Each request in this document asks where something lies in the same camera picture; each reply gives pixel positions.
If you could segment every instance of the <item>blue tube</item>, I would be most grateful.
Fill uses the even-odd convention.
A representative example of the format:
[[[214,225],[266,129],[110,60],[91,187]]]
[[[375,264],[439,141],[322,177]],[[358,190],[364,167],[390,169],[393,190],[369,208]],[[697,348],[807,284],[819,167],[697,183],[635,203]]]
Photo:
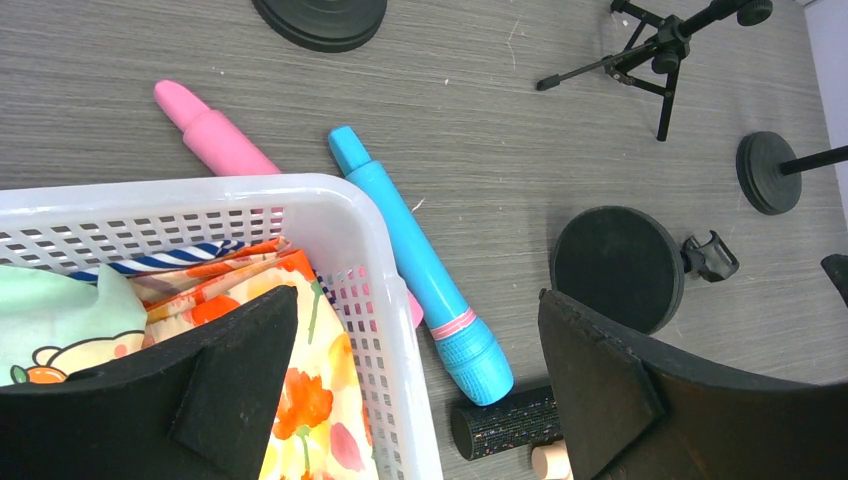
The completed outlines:
[[[383,214],[398,271],[424,310],[448,373],[477,405],[503,398],[513,385],[506,356],[459,293],[386,170],[371,159],[350,127],[333,130],[329,141],[345,178],[368,194]]]

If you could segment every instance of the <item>round stand base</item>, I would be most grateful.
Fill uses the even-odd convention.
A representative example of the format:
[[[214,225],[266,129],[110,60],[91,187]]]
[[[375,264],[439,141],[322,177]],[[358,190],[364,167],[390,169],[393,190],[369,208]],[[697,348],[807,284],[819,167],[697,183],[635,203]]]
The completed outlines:
[[[801,198],[801,175],[783,175],[780,164],[795,160],[795,152],[780,135],[755,132],[736,151],[736,176],[748,202],[760,213],[786,213]]]
[[[253,0],[277,33],[309,50],[340,53],[362,46],[380,28],[388,0]]]
[[[645,334],[674,316],[683,280],[680,247],[656,220],[632,208],[581,213],[551,255],[555,290]]]

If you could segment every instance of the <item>white plastic basket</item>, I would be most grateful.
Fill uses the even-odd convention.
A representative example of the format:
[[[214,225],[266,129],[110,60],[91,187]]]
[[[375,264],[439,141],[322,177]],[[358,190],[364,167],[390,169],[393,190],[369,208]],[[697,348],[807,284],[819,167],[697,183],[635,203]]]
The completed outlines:
[[[334,293],[351,336],[381,479],[442,471],[406,284],[377,207],[328,175],[0,191],[0,264],[68,273],[219,239],[282,234]]]

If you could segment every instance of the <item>wood grain floor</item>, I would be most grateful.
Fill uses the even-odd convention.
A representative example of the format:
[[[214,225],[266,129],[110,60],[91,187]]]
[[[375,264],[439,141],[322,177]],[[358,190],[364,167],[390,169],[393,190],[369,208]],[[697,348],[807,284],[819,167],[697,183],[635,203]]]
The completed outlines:
[[[689,16],[706,0],[643,0]],[[537,294],[577,213],[620,204],[683,240],[717,230],[731,280],[687,282],[657,337],[705,358],[814,383],[848,378],[848,310],[818,265],[845,252],[832,168],[804,174],[798,207],[758,214],[736,183],[739,140],[828,148],[802,7],[696,35],[668,142],[658,98],[599,72],[535,81],[622,48],[634,24],[606,0],[392,0],[377,36],[343,55],[297,48],[248,0],[0,2],[0,188],[206,176],[152,100],[173,78],[223,110],[287,172],[337,173],[325,143],[354,126],[382,159],[520,384],[544,379]],[[446,478],[534,478],[529,449],[466,462],[450,439],[460,398],[419,332]]]

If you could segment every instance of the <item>pink band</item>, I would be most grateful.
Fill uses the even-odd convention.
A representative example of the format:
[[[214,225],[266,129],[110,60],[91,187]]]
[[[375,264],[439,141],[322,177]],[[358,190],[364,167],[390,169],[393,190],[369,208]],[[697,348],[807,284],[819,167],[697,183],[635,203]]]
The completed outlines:
[[[465,313],[454,318],[450,322],[439,328],[431,328],[430,333],[433,334],[433,339],[444,340],[445,338],[448,338],[451,335],[458,333],[463,328],[471,325],[471,322],[473,322],[475,318],[477,318],[477,314],[474,313],[474,310],[471,310],[471,307],[468,307],[468,310],[466,310]]]

